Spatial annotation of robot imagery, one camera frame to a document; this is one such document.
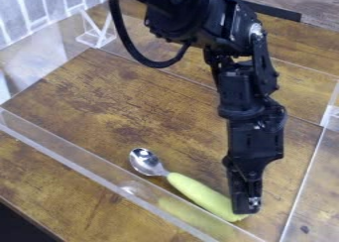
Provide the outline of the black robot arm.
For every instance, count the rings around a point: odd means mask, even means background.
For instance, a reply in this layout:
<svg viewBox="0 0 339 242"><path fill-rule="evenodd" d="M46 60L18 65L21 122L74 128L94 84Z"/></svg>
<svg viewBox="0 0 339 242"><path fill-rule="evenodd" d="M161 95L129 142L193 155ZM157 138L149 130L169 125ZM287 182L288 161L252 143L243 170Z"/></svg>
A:
<svg viewBox="0 0 339 242"><path fill-rule="evenodd" d="M144 26L154 37L181 46L170 60L148 59L128 36L118 0L106 0L124 48L148 67L174 64L192 47L203 50L220 94L219 115L228 122L223 159L235 214L255 214L261 203L261 174L283 157L285 108L269 97L277 91L265 30L241 0L136 0L146 7Z"/></svg>

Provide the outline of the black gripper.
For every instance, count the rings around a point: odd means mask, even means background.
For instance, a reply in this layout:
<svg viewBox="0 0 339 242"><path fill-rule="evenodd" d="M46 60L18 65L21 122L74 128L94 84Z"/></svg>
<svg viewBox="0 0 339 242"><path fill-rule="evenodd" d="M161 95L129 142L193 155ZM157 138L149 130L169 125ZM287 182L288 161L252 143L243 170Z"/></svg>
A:
<svg viewBox="0 0 339 242"><path fill-rule="evenodd" d="M287 112L281 105L263 110L221 109L228 119L228 152L223 159L227 167L232 211L255 214L260 210L261 180L265 166L283 157L283 128Z"/></svg>

